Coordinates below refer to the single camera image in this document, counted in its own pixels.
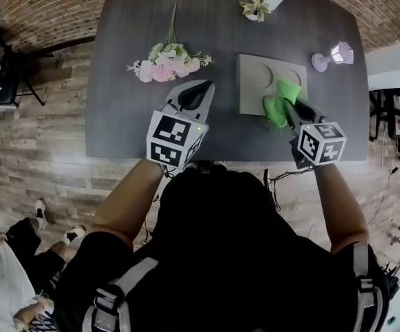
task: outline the cable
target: cable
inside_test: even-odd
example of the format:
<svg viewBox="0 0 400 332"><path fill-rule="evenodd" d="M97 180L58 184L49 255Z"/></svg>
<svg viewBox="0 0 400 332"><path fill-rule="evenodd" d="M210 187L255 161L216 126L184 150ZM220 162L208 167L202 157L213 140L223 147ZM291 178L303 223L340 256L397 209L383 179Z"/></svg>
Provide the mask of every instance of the cable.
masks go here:
<svg viewBox="0 0 400 332"><path fill-rule="evenodd" d="M281 179L283 179L283 178L286 178L286 177L288 177L288 176L290 176L290 175L292 175L292 174L304 174L304 173L306 173L306 172L310 172L310 171L313 171L314 169L312 168L312 167L310 167L309 166L309 168L307 168L307 169L304 169L303 171L292 171L292 172L289 172L289 171L286 171L286 172L284 172L283 174L281 174L281 175L279 175L279 176L277 176L277 177L275 177L275 178L268 178L267 177L267 169L265 170L265 187L267 188L267 189L269 189L268 188L268 186L270 185L270 184L274 184L274 192L273 192L273 194L272 194L272 198L273 198L273 200L274 200L274 205L275 205L275 210L276 210L276 212L280 212L281 211L281 206L279 205L279 203L278 203L278 199L276 198L276 181L279 181L279 180L281 180Z"/></svg>
<svg viewBox="0 0 400 332"><path fill-rule="evenodd" d="M325 219L324 219L324 218L319 219L317 222L315 222L315 223L311 226L311 228L310 228L310 230L309 230L309 234L307 235L307 238L310 237L310 234L312 233L312 230L313 230L313 228L315 227L315 225L316 225L317 223L320 223L321 221L325 221Z"/></svg>
<svg viewBox="0 0 400 332"><path fill-rule="evenodd" d="M382 199L381 202L379 204L378 209L376 210L376 212L374 213L373 217L367 222L367 225L369 225L372 221L374 221L378 215L379 210L381 209L382 203L384 202L385 199L385 195L387 194L388 188L390 186L390 177L392 177L392 175L398 170L398 167L395 167L391 172L390 175L388 176L388 181L387 181L387 187L385 188L385 191L382 195Z"/></svg>
<svg viewBox="0 0 400 332"><path fill-rule="evenodd" d="M384 123L384 132L382 134L382 149L381 149L381 176L379 178L379 189L378 189L378 193L375 196L372 204L370 205L370 207L367 208L367 210L364 212L364 216L367 215L368 211L370 209L372 209L372 206L376 203L378 197L379 197L379 193L381 193L381 186L382 186L382 175L383 175L383 171L384 171L384 142L385 142L385 128L386 128L386 123Z"/></svg>
<svg viewBox="0 0 400 332"><path fill-rule="evenodd" d="M167 168L166 165L160 165L160 166L161 166L161 170L163 171L163 174L164 174L165 177L173 178L173 173L176 170L175 167L169 171L169 169Z"/></svg>
<svg viewBox="0 0 400 332"><path fill-rule="evenodd" d="M155 203L156 201L160 200L160 195L157 194L157 196L155 197L155 199L152 201L152 203ZM149 236L152 236L151 232L149 231L148 227L147 227L147 214L146 217L144 218L144 230L146 231L146 237L141 240L141 244L142 245L146 245L146 243L148 243L150 241Z"/></svg>

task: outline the dark gray table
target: dark gray table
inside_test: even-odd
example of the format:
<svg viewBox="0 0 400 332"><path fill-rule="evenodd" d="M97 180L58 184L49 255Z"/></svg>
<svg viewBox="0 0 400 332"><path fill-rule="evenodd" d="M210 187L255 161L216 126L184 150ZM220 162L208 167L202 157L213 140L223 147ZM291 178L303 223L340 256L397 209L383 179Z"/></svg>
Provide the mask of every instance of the dark gray table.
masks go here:
<svg viewBox="0 0 400 332"><path fill-rule="evenodd" d="M284 0L264 23L241 15L239 0L106 0L98 26L86 103L88 156L145 155L151 114L175 85L210 79L216 85L207 134L196 158L291 160L289 130L267 119L240 115L236 60L240 53L280 59L307 68L309 102L339 122L347 136L343 160L365 160L368 144L368 82L361 38L353 15L329 0ZM166 38L173 4L176 34L191 52L212 55L218 65L173 82L139 81L126 65L146 59ZM354 49L354 65L311 65L338 41Z"/></svg>

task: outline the small lamp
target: small lamp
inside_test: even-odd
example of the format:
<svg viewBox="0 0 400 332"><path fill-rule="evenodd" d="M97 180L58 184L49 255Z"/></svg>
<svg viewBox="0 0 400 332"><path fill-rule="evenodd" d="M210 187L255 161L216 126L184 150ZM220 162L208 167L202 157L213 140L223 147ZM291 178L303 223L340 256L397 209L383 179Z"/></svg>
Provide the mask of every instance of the small lamp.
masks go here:
<svg viewBox="0 0 400 332"><path fill-rule="evenodd" d="M317 53L312 55L312 65L316 71L323 73L327 69L327 65L334 61L336 64L353 64L353 50L344 41L340 41L330 51L330 56Z"/></svg>

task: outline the forearm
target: forearm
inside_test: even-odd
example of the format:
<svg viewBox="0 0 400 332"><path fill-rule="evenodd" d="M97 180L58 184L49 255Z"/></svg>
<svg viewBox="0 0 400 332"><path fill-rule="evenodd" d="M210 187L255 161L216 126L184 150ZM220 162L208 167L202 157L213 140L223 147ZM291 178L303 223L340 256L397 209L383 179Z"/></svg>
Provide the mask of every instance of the forearm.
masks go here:
<svg viewBox="0 0 400 332"><path fill-rule="evenodd" d="M22 321L24 324L29 324L35 316L44 310L44 305L41 302L36 302L30 306L22 308L14 315L14 318Z"/></svg>
<svg viewBox="0 0 400 332"><path fill-rule="evenodd" d="M315 176L332 252L355 241L367 241L363 212L336 166L317 167Z"/></svg>
<svg viewBox="0 0 400 332"><path fill-rule="evenodd" d="M141 160L97 209L93 230L105 228L133 241L143 225L162 177L157 163Z"/></svg>

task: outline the brick ceiling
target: brick ceiling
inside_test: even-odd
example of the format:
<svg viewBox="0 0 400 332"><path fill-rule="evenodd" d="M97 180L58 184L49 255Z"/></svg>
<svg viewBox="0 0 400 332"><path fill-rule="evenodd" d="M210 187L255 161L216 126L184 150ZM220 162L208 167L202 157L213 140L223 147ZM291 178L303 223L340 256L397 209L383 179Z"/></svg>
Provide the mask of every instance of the brick ceiling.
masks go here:
<svg viewBox="0 0 400 332"><path fill-rule="evenodd" d="M364 49L400 42L400 0L333 0L356 16ZM0 27L29 51L96 33L104 0L0 0Z"/></svg>

